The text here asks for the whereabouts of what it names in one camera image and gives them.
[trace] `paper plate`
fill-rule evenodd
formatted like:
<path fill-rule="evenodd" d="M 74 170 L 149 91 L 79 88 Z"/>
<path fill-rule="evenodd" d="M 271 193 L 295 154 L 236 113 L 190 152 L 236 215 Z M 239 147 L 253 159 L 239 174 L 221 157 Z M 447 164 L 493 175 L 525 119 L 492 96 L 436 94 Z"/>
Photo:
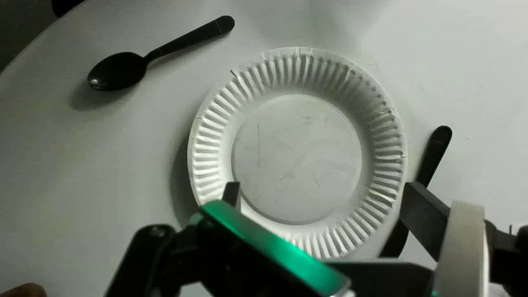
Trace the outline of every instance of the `paper plate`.
<path fill-rule="evenodd" d="M 246 217 L 320 259 L 361 246 L 404 184 L 403 132 L 381 88 L 320 50 L 274 50 L 233 71 L 188 146 L 198 205 L 238 180 Z"/>

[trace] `green object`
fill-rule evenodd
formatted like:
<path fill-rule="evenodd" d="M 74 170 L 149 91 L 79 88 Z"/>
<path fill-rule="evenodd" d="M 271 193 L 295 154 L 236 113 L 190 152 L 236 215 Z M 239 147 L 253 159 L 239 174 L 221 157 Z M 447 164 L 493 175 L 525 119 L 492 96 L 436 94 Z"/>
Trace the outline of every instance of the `green object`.
<path fill-rule="evenodd" d="M 348 291 L 348 278 L 248 220 L 225 202 L 210 202 L 201 207 L 201 212 L 208 220 L 218 223 L 238 240 L 295 276 L 315 294 L 338 296 Z"/>

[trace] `white table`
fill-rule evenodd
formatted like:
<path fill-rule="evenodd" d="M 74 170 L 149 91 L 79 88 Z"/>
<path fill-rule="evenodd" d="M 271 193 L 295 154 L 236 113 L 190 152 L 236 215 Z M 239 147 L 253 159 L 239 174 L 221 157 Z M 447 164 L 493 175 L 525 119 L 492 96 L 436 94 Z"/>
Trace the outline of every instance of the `white table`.
<path fill-rule="evenodd" d="M 228 40 L 168 60 L 107 106 L 86 89 L 104 56 L 147 53 L 229 14 Z M 102 296 L 144 225 L 182 226 L 185 137 L 218 81 L 258 53 L 342 53 L 391 94 L 409 177 L 427 136 L 454 141 L 432 192 L 477 202 L 497 225 L 526 223 L 528 2 L 89 0 L 0 76 L 0 291 Z"/>

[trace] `plate center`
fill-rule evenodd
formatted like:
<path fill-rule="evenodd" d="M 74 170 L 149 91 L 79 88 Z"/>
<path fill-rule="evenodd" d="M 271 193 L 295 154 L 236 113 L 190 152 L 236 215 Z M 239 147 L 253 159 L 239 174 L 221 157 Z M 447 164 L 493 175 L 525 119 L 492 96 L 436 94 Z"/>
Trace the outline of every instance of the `plate center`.
<path fill-rule="evenodd" d="M 279 96 L 254 109 L 238 131 L 233 172 L 244 200 L 262 217 L 314 223 L 353 200 L 361 144 L 350 119 L 330 103 Z"/>

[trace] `spoon handle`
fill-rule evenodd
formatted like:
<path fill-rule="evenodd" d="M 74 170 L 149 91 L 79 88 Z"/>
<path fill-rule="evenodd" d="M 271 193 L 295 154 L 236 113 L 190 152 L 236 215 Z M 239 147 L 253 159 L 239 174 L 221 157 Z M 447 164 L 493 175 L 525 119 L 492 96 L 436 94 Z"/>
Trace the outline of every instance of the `spoon handle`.
<path fill-rule="evenodd" d="M 154 60 L 160 58 L 160 56 L 165 56 L 165 55 L 170 55 L 170 53 L 175 53 L 175 52 L 182 52 L 182 50 L 187 50 L 187 48 L 192 48 L 192 47 L 198 47 L 205 42 L 211 42 L 215 38 L 220 38 L 220 37 L 225 37 L 228 35 L 234 27 L 234 20 L 228 15 L 225 17 L 220 17 L 154 52 L 150 52 L 147 56 L 145 56 L 145 61 L 147 63 L 152 63 Z"/>

